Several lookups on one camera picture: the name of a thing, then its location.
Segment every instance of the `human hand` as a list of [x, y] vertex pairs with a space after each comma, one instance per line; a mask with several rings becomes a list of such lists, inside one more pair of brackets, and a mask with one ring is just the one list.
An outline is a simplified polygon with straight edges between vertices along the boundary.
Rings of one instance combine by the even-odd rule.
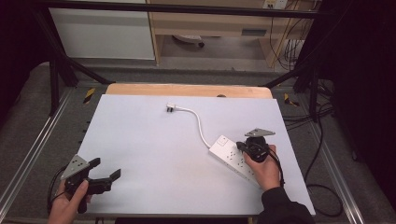
[[68, 193], [65, 191], [64, 180], [61, 181], [61, 184], [58, 188], [58, 193], [60, 195], [57, 197], [52, 204], [52, 209], [49, 214], [49, 224], [57, 223], [57, 224], [69, 224], [73, 223], [73, 220], [76, 217], [79, 203], [81, 200], [85, 198], [85, 194], [88, 189], [88, 181], [84, 180], [77, 188], [75, 194], [71, 199], [69, 199]]
[[[270, 153], [274, 155], [276, 153], [276, 146], [269, 145], [271, 148]], [[256, 180], [264, 191], [280, 187], [279, 181], [279, 169], [276, 162], [271, 156], [267, 156], [263, 162], [253, 161], [247, 153], [244, 152], [245, 162], [250, 166], [251, 170], [256, 176]]]

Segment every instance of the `white table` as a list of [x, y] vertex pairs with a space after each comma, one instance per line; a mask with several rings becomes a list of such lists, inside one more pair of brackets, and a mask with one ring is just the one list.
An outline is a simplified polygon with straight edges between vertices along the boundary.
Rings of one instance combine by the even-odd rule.
[[93, 197], [87, 214], [252, 217], [262, 211], [262, 191], [209, 155], [195, 116], [166, 113], [167, 103], [195, 110], [209, 144], [221, 134], [244, 141], [253, 128], [276, 132], [266, 140], [277, 146], [286, 192], [315, 214], [276, 100], [147, 95], [102, 96], [78, 155], [101, 158], [91, 178], [120, 168], [121, 178]]

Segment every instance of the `plug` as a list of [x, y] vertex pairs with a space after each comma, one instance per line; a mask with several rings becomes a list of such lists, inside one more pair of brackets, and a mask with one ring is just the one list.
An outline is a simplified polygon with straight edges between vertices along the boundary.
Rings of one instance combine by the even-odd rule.
[[174, 111], [174, 109], [176, 108], [175, 104], [166, 104], [166, 112], [172, 113]]

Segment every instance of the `white cabinet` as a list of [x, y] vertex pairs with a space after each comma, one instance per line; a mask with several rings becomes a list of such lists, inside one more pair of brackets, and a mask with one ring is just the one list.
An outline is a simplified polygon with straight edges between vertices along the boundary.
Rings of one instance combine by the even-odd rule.
[[63, 8], [50, 12], [69, 57], [154, 60], [147, 12]]

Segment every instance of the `white power strip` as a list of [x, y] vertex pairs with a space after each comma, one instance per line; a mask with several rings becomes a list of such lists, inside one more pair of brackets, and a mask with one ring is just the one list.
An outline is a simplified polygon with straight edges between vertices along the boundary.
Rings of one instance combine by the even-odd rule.
[[256, 181], [253, 171], [245, 163], [242, 151], [236, 147], [235, 142], [222, 135], [209, 149], [209, 152], [247, 181], [257, 187], [260, 187]]

